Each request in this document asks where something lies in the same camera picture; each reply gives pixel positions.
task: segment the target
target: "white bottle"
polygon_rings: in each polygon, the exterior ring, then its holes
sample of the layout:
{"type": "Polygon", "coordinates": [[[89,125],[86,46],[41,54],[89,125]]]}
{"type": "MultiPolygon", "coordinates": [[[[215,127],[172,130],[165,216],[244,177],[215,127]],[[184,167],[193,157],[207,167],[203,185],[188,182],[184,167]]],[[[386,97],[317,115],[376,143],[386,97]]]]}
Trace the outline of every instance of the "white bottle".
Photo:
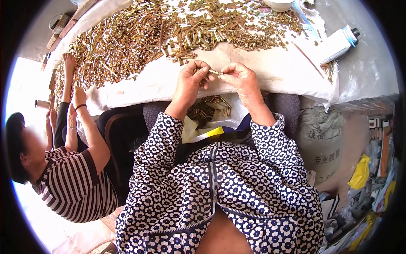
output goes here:
{"type": "Polygon", "coordinates": [[[359,35],[358,29],[351,29],[349,25],[330,35],[316,47],[320,63],[328,63],[332,60],[338,62],[343,59],[351,49],[356,47],[359,35]]]}

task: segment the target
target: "navy floral print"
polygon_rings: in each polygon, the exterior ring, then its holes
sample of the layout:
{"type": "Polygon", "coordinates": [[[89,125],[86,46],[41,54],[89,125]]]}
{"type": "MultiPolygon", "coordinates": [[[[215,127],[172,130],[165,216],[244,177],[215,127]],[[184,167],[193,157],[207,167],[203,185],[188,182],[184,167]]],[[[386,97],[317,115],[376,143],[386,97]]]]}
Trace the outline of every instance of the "navy floral print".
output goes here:
{"type": "Polygon", "coordinates": [[[134,174],[116,220],[121,253],[194,253],[216,209],[246,236],[254,253],[317,253],[324,224],[295,141],[251,122],[255,148],[218,142],[174,166],[183,122],[160,113],[134,153],[134,174]]]}

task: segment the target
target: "black sleeve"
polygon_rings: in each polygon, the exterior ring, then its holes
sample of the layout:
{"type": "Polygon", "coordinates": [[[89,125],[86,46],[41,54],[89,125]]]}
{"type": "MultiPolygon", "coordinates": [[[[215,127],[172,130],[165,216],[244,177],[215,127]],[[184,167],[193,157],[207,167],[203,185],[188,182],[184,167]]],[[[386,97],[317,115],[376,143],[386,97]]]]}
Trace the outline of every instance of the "black sleeve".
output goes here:
{"type": "Polygon", "coordinates": [[[66,126],[67,124],[67,116],[68,116],[68,109],[69,109],[69,103],[67,102],[61,102],[59,104],[59,110],[56,115],[56,127],[55,127],[55,132],[54,132],[54,147],[61,147],[65,146],[65,142],[63,141],[63,131],[65,131],[65,136],[66,136],[66,128],[64,129],[63,127],[66,126]]]}

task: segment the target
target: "woman's left hand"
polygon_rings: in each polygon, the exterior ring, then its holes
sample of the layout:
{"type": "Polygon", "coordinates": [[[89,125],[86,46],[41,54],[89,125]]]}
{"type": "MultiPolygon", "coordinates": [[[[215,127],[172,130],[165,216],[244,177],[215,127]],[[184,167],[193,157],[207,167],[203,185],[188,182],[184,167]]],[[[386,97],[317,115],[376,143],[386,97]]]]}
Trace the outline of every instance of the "woman's left hand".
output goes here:
{"type": "Polygon", "coordinates": [[[190,61],[179,73],[172,102],[179,107],[189,109],[196,101],[198,89],[201,87],[204,87],[204,89],[209,88],[209,83],[203,80],[204,77],[207,75],[209,80],[214,81],[213,75],[209,73],[209,68],[210,66],[203,61],[190,61]]]}

